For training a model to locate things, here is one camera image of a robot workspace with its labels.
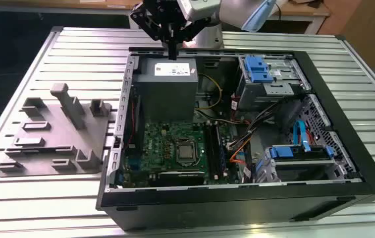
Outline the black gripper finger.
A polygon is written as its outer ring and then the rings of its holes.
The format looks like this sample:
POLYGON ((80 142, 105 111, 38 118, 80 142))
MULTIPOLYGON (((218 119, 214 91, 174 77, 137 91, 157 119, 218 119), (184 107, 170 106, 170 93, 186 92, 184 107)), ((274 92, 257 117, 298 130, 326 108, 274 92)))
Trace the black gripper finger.
POLYGON ((196 20, 188 25, 181 26, 176 23, 172 29, 172 59, 176 60, 178 44, 189 42, 198 32, 204 29, 204 19, 196 20))
POLYGON ((161 41, 168 50, 168 59, 173 60, 170 23, 157 13, 150 13, 145 4, 133 7, 129 18, 154 41, 161 41))

